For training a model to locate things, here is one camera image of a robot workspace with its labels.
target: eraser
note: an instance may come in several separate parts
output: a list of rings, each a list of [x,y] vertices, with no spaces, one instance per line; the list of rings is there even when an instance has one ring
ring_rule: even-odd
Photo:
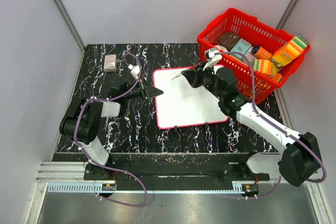
[[[104,72],[117,71],[117,55],[105,55],[103,70]]]

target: red plastic basket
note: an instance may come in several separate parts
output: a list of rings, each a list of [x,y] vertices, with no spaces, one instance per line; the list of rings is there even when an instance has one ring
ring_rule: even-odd
[[[215,18],[206,29],[197,37],[200,45],[200,58],[205,61],[204,51],[217,45],[220,35],[227,31],[239,34],[241,38],[250,42],[252,45],[261,45],[272,54],[279,49],[285,42],[290,41],[294,36],[284,30],[276,30],[261,22],[254,16],[250,16],[237,9],[230,8],[225,13]],[[280,73],[282,80],[280,83],[274,82],[258,71],[254,71],[256,83],[256,102],[261,103],[274,89],[280,88],[285,84],[291,74],[293,74],[303,62],[308,46],[303,53],[284,66]],[[233,70],[238,79],[238,90],[245,96],[252,98],[252,78],[250,69],[239,60],[223,55],[223,59],[218,63]]]

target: sponge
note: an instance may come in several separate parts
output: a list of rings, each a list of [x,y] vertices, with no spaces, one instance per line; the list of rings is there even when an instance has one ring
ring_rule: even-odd
[[[254,60],[253,70],[264,73],[268,76],[274,76],[279,72],[279,69],[273,64],[273,62],[265,59]]]

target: purple cable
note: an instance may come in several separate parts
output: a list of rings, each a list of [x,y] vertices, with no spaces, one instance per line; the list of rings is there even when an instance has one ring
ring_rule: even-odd
[[[259,115],[262,119],[264,119],[266,122],[268,122],[274,128],[278,129],[283,134],[287,134],[286,130],[279,127],[277,124],[272,122],[270,119],[268,119],[264,115],[259,114],[257,104],[256,104],[256,90],[255,90],[256,86],[255,86],[255,79],[254,79],[255,77],[254,77],[253,67],[252,67],[251,63],[249,62],[249,60],[247,59],[247,57],[245,55],[243,55],[241,52],[218,52],[218,53],[215,53],[215,54],[216,55],[239,54],[247,61],[248,66],[250,67],[251,76],[252,76],[252,91],[253,91],[252,106],[253,106],[254,111],[256,112],[257,115]],[[327,171],[326,171],[326,167],[322,163],[321,159],[306,144],[304,144],[300,139],[298,139],[297,137],[295,137],[293,135],[289,135],[289,137],[291,139],[293,139],[294,141],[298,142],[310,155],[312,155],[312,157],[317,161],[317,163],[322,168],[322,171],[323,171],[322,178],[317,179],[317,180],[307,179],[307,181],[312,182],[312,183],[321,183],[321,182],[325,181],[325,179],[327,177]]]
[[[111,102],[111,101],[114,101],[114,100],[116,100],[116,99],[119,99],[119,98],[123,97],[124,95],[128,94],[129,92],[131,92],[131,91],[135,88],[135,86],[138,84],[138,82],[139,82],[139,80],[140,80],[140,76],[141,76],[141,65],[140,65],[140,62],[139,62],[138,58],[137,58],[134,54],[131,54],[130,52],[125,53],[125,54],[123,55],[123,58],[124,58],[124,61],[125,61],[125,63],[126,63],[127,66],[129,65],[128,62],[126,61],[126,58],[125,58],[127,55],[132,56],[132,57],[136,60],[136,62],[137,62],[136,64],[137,64],[137,65],[139,66],[139,68],[140,68],[140,70],[139,70],[139,74],[138,74],[138,78],[136,79],[135,83],[133,84],[133,86],[132,86],[129,90],[127,90],[124,94],[121,94],[121,95],[119,95],[119,96],[117,96],[117,97],[114,97],[114,98],[109,99],[108,101],[110,101],[110,102]],[[77,141],[77,134],[78,134],[79,123],[80,123],[81,118],[83,117],[84,110],[85,110],[86,106],[87,106],[90,102],[92,102],[92,101],[102,101],[102,102],[106,102],[106,99],[99,99],[99,98],[97,98],[97,99],[88,99],[88,100],[84,103],[83,107],[81,108],[81,111],[80,111],[80,113],[79,113],[79,115],[78,115],[78,120],[77,120],[77,123],[76,123],[75,132],[73,133],[74,143],[75,143],[78,147],[83,147],[83,145]],[[108,167],[108,166],[101,165],[101,164],[97,163],[95,160],[93,160],[92,157],[90,157],[90,155],[85,151],[85,149],[82,149],[82,151],[83,151],[83,153],[85,154],[85,156],[88,158],[88,160],[90,160],[90,161],[91,161],[92,163],[94,163],[95,165],[100,166],[100,167],[102,167],[102,168],[104,168],[104,169],[113,170],[113,171],[115,171],[115,172],[126,173],[126,174],[132,176],[135,180],[137,180],[137,181],[139,182],[139,184],[141,185],[141,187],[143,188],[144,193],[145,193],[145,199],[144,199],[143,203],[141,203],[141,204],[129,204],[129,203],[124,203],[124,202],[117,201],[117,200],[114,200],[114,199],[109,199],[109,198],[103,198],[103,199],[108,200],[108,201],[111,201],[111,202],[114,202],[114,203],[118,203],[118,204],[121,204],[121,205],[124,205],[124,206],[128,206],[128,207],[142,207],[142,206],[145,206],[145,205],[146,205],[147,200],[148,200],[147,190],[146,190],[146,187],[145,187],[145,185],[143,184],[143,182],[142,182],[138,177],[136,177],[134,174],[130,173],[130,172],[127,171],[127,170],[116,169],[116,168],[112,168],[112,167]]]

